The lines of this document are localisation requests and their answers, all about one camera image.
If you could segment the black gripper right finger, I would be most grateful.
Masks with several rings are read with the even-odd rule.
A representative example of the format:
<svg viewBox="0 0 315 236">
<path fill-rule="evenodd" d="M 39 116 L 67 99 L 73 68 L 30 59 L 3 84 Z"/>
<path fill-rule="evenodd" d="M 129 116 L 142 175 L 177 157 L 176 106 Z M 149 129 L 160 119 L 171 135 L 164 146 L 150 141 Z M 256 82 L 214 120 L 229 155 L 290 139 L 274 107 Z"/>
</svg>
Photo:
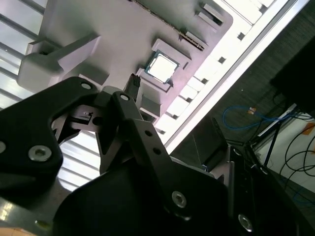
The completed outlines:
<svg viewBox="0 0 315 236">
<path fill-rule="evenodd" d="M 211 117 L 198 123 L 193 137 L 202 165 L 228 190 L 229 214 L 241 236 L 308 234 L 306 218 L 250 145 L 233 146 Z"/>
</svg>

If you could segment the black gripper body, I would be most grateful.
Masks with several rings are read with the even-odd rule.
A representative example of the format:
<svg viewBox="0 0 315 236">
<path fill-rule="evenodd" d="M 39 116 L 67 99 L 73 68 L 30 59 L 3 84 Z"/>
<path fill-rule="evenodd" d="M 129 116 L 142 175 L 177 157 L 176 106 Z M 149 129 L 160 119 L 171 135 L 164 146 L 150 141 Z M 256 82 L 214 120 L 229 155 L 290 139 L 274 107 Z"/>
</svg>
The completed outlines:
<svg viewBox="0 0 315 236">
<path fill-rule="evenodd" d="M 73 191 L 53 224 L 55 236 L 229 236 L 227 190 L 214 178 L 174 163 L 186 199 L 185 218 L 173 215 L 148 176 L 131 159 Z"/>
</svg>

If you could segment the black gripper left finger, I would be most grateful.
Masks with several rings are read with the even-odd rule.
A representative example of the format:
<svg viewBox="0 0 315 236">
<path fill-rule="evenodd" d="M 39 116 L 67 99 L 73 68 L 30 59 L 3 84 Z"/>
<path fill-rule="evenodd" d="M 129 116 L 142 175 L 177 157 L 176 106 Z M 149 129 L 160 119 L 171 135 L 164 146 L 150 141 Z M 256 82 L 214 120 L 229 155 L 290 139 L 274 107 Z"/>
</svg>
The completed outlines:
<svg viewBox="0 0 315 236">
<path fill-rule="evenodd" d="M 127 145 L 123 164 L 134 159 L 166 209 L 185 218 L 186 199 L 183 194 L 175 196 L 179 181 L 174 162 L 153 125 L 142 119 L 130 95 L 98 93 L 79 77 L 68 78 L 1 111 L 0 139 L 5 144 L 0 155 L 1 196 L 27 206 L 49 191 L 63 162 L 60 143 L 80 132 L 67 122 L 57 128 L 52 123 L 61 116 L 68 118 L 80 105 L 99 111 L 96 134 L 104 160 L 117 158 Z"/>
</svg>

